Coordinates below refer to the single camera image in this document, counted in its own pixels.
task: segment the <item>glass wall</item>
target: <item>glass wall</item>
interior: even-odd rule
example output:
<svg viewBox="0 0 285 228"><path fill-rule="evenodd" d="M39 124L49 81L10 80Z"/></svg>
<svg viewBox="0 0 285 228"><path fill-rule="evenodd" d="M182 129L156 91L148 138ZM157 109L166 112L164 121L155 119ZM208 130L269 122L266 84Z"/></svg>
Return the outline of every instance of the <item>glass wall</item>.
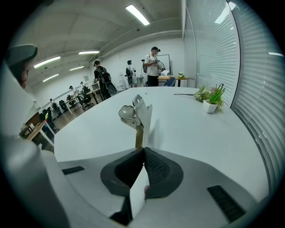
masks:
<svg viewBox="0 0 285 228"><path fill-rule="evenodd" d="M231 13L234 4L225 0L187 0L186 44L188 75L195 87L224 83L223 97L231 105L240 69L239 40Z"/></svg>
<svg viewBox="0 0 285 228"><path fill-rule="evenodd" d="M274 191L285 163L285 58L260 17L243 1L234 15L240 38L241 68L232 109L254 137Z"/></svg>

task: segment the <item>white pot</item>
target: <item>white pot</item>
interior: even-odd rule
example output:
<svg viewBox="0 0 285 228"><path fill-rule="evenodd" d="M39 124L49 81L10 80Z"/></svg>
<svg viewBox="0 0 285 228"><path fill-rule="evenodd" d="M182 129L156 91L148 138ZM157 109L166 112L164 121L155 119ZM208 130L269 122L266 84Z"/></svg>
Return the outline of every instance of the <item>white pot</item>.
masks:
<svg viewBox="0 0 285 228"><path fill-rule="evenodd" d="M218 105L211 105L208 103L209 100L204 100L203 101L203 110L206 112L206 113L213 113L217 106Z"/></svg>

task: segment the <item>desk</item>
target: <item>desk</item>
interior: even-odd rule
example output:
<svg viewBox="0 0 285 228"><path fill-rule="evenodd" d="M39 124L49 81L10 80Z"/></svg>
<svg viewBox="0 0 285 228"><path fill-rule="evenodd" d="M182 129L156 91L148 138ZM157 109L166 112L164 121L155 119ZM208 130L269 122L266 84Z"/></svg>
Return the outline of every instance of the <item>desk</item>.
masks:
<svg viewBox="0 0 285 228"><path fill-rule="evenodd" d="M99 81L96 82L96 83L91 84L91 87L92 87L93 90L99 89L100 88Z"/></svg>
<svg viewBox="0 0 285 228"><path fill-rule="evenodd" d="M31 132L31 134L27 137L28 141L31 141L38 133L41 133L42 136L54 147L53 142L48 138L48 136L44 133L44 131L42 130L43 126L46 124L46 121L43 121L42 123L40 123L38 126L34 127L33 131ZM53 132L53 130L50 128L50 126L47 124L49 130L53 133L53 135L55 135L55 133Z"/></svg>
<svg viewBox="0 0 285 228"><path fill-rule="evenodd" d="M76 102L76 104L80 107L80 108L82 108L82 106L81 106L81 104L79 103L79 102L77 102L77 97L78 96L76 96L76 97L74 97L74 98L72 98L72 99L70 99L70 100L68 100L67 102L65 102L65 104L66 104L66 107L67 107L67 109L68 109L68 111L73 115L73 113L72 113L72 111L70 110L70 108L69 108L69 106L68 106L68 103L69 102L71 102L71 101L75 101Z"/></svg>
<svg viewBox="0 0 285 228"><path fill-rule="evenodd" d="M149 147L208 163L260 201L268 194L268 181L253 138L226 106L223 112L207 114L194 97L173 95L197 91L187 87L139 87L118 93L55 135L56 159L88 159L134 148L136 131L121 122L118 112L123 105L133 105L133 98L140 94L147 105L153 105Z"/></svg>
<svg viewBox="0 0 285 228"><path fill-rule="evenodd" d="M171 78L171 76L160 76L158 77L159 80L169 80ZM181 83L181 80L188 80L189 78L188 77L185 77L185 78L177 78L175 76L176 80L178 80L178 87L180 87L180 83Z"/></svg>
<svg viewBox="0 0 285 228"><path fill-rule="evenodd" d="M29 132L32 132L32 131L33 131L30 125L29 125L29 126L26 126L25 129L23 129L23 130L19 133L19 136L24 137L25 135L28 135L28 134L25 134L27 131L29 131Z"/></svg>
<svg viewBox="0 0 285 228"><path fill-rule="evenodd" d="M93 98L94 98L96 104L98 104L98 101L97 101L97 99L96 99L96 97L95 97L95 96L97 96L97 95L96 95L96 92L97 92L97 91L99 91L99 95L100 95L100 97L101 97L101 100L103 101L104 99L103 99L103 96L102 96L102 94L101 94L100 89L91 90L90 92L86 93L87 95L89 95L89 94L92 94L92 95L93 95Z"/></svg>

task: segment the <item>wooden desk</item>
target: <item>wooden desk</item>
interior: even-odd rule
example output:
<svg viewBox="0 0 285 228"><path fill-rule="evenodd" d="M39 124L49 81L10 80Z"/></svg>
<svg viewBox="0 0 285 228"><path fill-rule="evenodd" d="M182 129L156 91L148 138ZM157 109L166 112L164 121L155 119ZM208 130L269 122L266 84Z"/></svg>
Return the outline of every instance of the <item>wooden desk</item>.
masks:
<svg viewBox="0 0 285 228"><path fill-rule="evenodd" d="M40 123L38 126L34 127L33 131L31 134L27 137L28 141L31 141L38 133L41 133L42 136L54 147L53 142L48 138L48 136L44 133L42 130L43 126L45 125L46 121L43 121ZM47 124L49 130L55 135L54 131L50 128L50 126Z"/></svg>
<svg viewBox="0 0 285 228"><path fill-rule="evenodd" d="M24 136L25 136L25 133L26 133L27 131L29 131L29 132L32 132L32 131L33 131L32 128L31 128L31 126L25 127L25 129L23 129L23 130L20 132L19 136L24 137Z"/></svg>
<svg viewBox="0 0 285 228"><path fill-rule="evenodd" d="M100 89L91 90L90 92L86 93L87 95L89 95L89 94L92 94L92 95L93 95L93 98L94 98L96 104L98 104L98 101L97 101L97 99L95 98L94 93L95 93L95 95L96 95L96 92L97 92L97 91L99 91L99 95L100 95L100 97L101 97L101 100L103 101L104 99L103 99L103 96L102 96L102 94L101 94Z"/></svg>
<svg viewBox="0 0 285 228"><path fill-rule="evenodd" d="M180 87L180 83L181 83L181 80L188 80L189 78L188 77L185 77L185 78L177 78L177 76L174 76L176 78L176 80L178 80L178 87ZM158 77L158 80L169 80L171 78L171 76L160 76Z"/></svg>

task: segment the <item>small plant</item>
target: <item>small plant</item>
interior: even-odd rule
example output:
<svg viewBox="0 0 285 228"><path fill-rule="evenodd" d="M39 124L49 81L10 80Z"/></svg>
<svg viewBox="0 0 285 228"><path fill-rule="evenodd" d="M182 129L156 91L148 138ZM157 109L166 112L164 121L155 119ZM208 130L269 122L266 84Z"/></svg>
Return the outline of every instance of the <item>small plant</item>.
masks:
<svg viewBox="0 0 285 228"><path fill-rule="evenodd" d="M185 78L185 76L184 76L184 74L182 72L180 72L178 75L179 75L178 78Z"/></svg>
<svg viewBox="0 0 285 228"><path fill-rule="evenodd" d="M204 100L208 100L210 97L210 90L205 89L205 86L199 88L199 91L194 93L193 96L197 101L203 102Z"/></svg>
<svg viewBox="0 0 285 228"><path fill-rule="evenodd" d="M223 99L222 99L222 95L226 89L226 87L224 87L224 84L220 84L219 87L213 87L211 90L211 94L209 97L209 102L212 105L218 105L218 106L222 106L223 105Z"/></svg>
<svg viewBox="0 0 285 228"><path fill-rule="evenodd" d="M218 105L218 108L220 110L224 101L222 99L222 95L226 89L224 87L224 84L220 84L219 87L212 87L212 89L206 89L205 86L202 86L199 88L199 91L194 93L194 94L180 94L180 95L188 95L188 96L193 96L195 99L199 102L204 102L206 100L209 104L211 105Z"/></svg>

